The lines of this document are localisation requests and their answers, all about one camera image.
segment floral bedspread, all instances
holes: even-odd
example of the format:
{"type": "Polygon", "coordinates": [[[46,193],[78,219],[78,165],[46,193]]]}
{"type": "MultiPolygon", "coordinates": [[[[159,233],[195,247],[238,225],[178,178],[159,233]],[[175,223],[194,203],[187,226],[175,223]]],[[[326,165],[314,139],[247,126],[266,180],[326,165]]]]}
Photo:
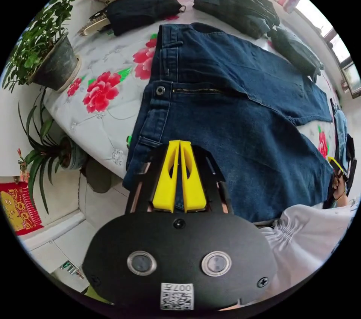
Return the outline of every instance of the floral bedspread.
{"type": "MultiPolygon", "coordinates": [[[[278,54],[266,39],[253,40],[222,21],[192,8],[193,0],[180,0],[184,13],[170,17],[174,23],[202,22],[247,39],[278,54]]],[[[89,155],[123,178],[127,159],[127,140],[132,135],[144,87],[150,78],[156,36],[160,24],[115,37],[96,33],[76,37],[72,45],[82,59],[78,77],[61,94],[47,89],[45,106],[59,126],[89,155]]],[[[323,72],[317,85],[328,101],[337,96],[323,72]]],[[[335,154],[333,123],[313,121],[298,127],[324,157],[335,154]]]]}

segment red flower print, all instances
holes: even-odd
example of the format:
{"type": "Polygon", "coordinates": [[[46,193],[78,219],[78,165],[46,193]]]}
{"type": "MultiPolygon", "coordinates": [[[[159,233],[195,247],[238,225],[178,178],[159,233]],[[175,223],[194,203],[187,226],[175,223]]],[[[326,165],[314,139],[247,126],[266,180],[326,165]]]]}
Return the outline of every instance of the red flower print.
{"type": "Polygon", "coordinates": [[[111,74],[109,71],[101,74],[88,87],[88,93],[84,97],[83,104],[89,113],[105,111],[109,106],[109,100],[118,96],[119,91],[115,87],[120,83],[121,75],[111,74]]]}
{"type": "Polygon", "coordinates": [[[179,19],[179,16],[175,15],[175,16],[169,16],[165,18],[167,21],[173,21],[173,20],[177,20],[179,19]]]}
{"type": "Polygon", "coordinates": [[[152,73],[152,61],[153,57],[150,57],[143,63],[140,63],[135,68],[135,77],[139,77],[141,80],[149,80],[152,73]]]}
{"type": "Polygon", "coordinates": [[[267,40],[267,43],[268,43],[268,46],[270,46],[270,47],[272,47],[272,48],[274,49],[274,47],[273,47],[273,43],[272,43],[272,41],[271,41],[271,40],[267,40]]]}
{"type": "Polygon", "coordinates": [[[82,83],[81,78],[77,78],[68,88],[68,97],[73,96],[76,91],[79,89],[80,84],[82,83]]]}
{"type": "Polygon", "coordinates": [[[151,48],[151,47],[155,47],[157,44],[157,38],[151,38],[147,43],[146,46],[151,48]]]}
{"type": "Polygon", "coordinates": [[[326,159],[328,154],[328,146],[326,142],[326,135],[323,131],[319,131],[319,146],[318,150],[321,155],[326,159]]]}
{"type": "MultiPolygon", "coordinates": [[[[153,45],[153,43],[150,43],[152,40],[156,39],[151,39],[149,42],[147,42],[147,44],[153,45]]],[[[135,77],[139,77],[141,80],[150,79],[154,51],[155,47],[145,47],[133,55],[133,61],[138,64],[135,68],[135,77]]]]}
{"type": "Polygon", "coordinates": [[[150,57],[154,56],[154,51],[155,51],[155,48],[148,48],[148,47],[142,48],[133,55],[133,57],[134,57],[133,61],[135,63],[143,63],[150,57]]]}

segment hand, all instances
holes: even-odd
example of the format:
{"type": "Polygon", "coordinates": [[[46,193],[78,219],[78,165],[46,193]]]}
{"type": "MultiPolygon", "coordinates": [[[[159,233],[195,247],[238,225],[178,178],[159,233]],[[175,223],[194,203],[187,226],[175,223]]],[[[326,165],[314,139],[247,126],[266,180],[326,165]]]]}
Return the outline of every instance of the hand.
{"type": "Polygon", "coordinates": [[[343,176],[340,178],[334,177],[334,181],[332,183],[332,187],[335,189],[334,198],[337,202],[337,206],[345,206],[347,205],[347,195],[346,195],[346,185],[343,179],[343,176]]]}

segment window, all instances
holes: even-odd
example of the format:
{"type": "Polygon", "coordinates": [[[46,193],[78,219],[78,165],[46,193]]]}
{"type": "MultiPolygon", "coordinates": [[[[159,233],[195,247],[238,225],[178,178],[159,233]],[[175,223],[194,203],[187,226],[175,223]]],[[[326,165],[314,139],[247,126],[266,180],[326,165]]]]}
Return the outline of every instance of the window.
{"type": "Polygon", "coordinates": [[[335,60],[338,62],[344,73],[352,97],[355,98],[361,95],[361,78],[356,66],[352,61],[346,45],[332,27],[329,20],[310,0],[300,0],[296,6],[296,11],[301,13],[310,24],[320,31],[321,36],[325,40],[327,46],[332,50],[335,60]]]}
{"type": "Polygon", "coordinates": [[[313,26],[321,30],[322,37],[325,37],[332,30],[332,25],[329,20],[310,0],[300,0],[296,9],[300,11],[313,26]]]}
{"type": "Polygon", "coordinates": [[[344,73],[347,77],[347,83],[351,92],[356,93],[361,90],[361,78],[358,74],[357,68],[354,63],[344,69],[344,73]]]}
{"type": "Polygon", "coordinates": [[[350,57],[350,53],[339,35],[336,35],[334,38],[332,38],[330,42],[332,43],[332,50],[335,53],[339,63],[350,57]]]}

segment yellow object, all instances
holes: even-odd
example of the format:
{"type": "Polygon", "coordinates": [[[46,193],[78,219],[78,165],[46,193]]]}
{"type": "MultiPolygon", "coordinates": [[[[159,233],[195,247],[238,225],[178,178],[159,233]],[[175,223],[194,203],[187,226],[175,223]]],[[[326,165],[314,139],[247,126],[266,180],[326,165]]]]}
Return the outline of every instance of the yellow object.
{"type": "Polygon", "coordinates": [[[207,201],[190,141],[180,141],[184,211],[203,210],[207,201]]]}
{"type": "Polygon", "coordinates": [[[328,156],[327,157],[328,159],[328,162],[331,164],[332,168],[335,170],[335,165],[341,170],[341,172],[343,173],[343,169],[342,167],[340,166],[340,164],[335,160],[334,157],[332,156],[328,156]]]}
{"type": "Polygon", "coordinates": [[[27,213],[22,213],[20,215],[17,210],[21,210],[24,207],[24,204],[22,202],[16,203],[14,198],[5,191],[0,192],[0,201],[13,229],[15,231],[24,229],[24,219],[27,219],[27,213]]]}
{"type": "Polygon", "coordinates": [[[88,287],[88,290],[86,291],[85,295],[88,296],[89,298],[99,300],[106,304],[110,304],[110,302],[108,300],[101,298],[91,286],[88,287]]]}
{"type": "Polygon", "coordinates": [[[179,143],[180,140],[169,142],[157,189],[155,190],[152,201],[155,209],[166,210],[172,213],[174,212],[174,203],[176,200],[179,143]]]}

